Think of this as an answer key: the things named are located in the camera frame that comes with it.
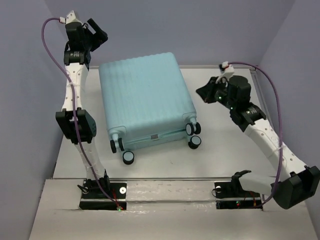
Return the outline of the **light blue hard-shell suitcase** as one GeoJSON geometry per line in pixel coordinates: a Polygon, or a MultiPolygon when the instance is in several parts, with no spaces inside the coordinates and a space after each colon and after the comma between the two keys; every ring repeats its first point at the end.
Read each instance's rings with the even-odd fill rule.
{"type": "Polygon", "coordinates": [[[110,148],[124,164],[142,148],[181,139],[193,150],[201,145],[197,111],[173,53],[103,63],[98,72],[110,148]]]}

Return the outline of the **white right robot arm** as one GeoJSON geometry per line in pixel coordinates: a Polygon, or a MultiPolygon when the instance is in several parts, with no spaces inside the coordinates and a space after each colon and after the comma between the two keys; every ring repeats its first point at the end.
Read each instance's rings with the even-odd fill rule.
{"type": "Polygon", "coordinates": [[[196,93],[207,104],[219,103],[229,110],[230,118],[261,150],[275,176],[261,176],[251,170],[236,172],[226,190],[235,196],[246,192],[268,196],[283,209],[313,197],[320,183],[320,170],[300,160],[273,130],[266,114],[251,102],[251,85],[239,75],[226,82],[211,77],[196,93]]]}

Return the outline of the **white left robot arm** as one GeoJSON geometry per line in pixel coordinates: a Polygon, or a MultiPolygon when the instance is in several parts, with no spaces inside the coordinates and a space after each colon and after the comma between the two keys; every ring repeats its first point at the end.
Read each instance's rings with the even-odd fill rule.
{"type": "Polygon", "coordinates": [[[97,125],[85,109],[85,86],[91,53],[108,40],[108,35],[93,19],[81,22],[74,15],[63,20],[68,41],[64,49],[67,77],[65,99],[55,119],[66,139],[78,150],[86,170],[86,180],[79,188],[83,194],[95,193],[104,198],[110,194],[109,176],[103,167],[95,145],[97,125]]]}

